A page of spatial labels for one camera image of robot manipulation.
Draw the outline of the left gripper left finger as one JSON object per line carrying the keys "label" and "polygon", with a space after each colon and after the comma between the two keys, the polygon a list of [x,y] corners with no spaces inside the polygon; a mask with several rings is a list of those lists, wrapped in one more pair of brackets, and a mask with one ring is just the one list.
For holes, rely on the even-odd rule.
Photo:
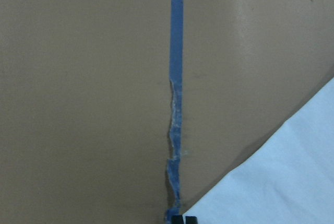
{"label": "left gripper left finger", "polygon": [[171,224],[184,224],[182,215],[174,215],[171,217]]}

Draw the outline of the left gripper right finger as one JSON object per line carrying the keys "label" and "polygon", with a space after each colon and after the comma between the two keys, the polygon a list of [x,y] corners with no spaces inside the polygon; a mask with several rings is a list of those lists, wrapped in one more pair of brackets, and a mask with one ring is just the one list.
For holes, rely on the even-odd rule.
{"label": "left gripper right finger", "polygon": [[198,224],[198,219],[196,216],[186,216],[185,224]]}

